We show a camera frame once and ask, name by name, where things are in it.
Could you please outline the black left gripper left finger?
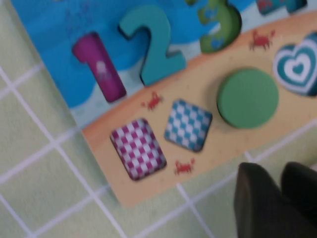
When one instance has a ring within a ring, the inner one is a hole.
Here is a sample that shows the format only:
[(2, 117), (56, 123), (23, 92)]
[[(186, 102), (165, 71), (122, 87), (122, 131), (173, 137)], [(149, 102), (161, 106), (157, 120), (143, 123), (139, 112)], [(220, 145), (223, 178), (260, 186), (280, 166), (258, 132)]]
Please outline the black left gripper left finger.
[(234, 194), (239, 238), (303, 238), (305, 221), (260, 165), (239, 165)]

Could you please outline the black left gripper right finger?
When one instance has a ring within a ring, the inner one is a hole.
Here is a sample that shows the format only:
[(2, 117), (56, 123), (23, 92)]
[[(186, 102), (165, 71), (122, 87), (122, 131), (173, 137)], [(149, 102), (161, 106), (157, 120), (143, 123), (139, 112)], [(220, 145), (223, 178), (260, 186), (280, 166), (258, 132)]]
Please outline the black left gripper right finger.
[(281, 176), (282, 238), (317, 236), (317, 173), (297, 162), (286, 164)]

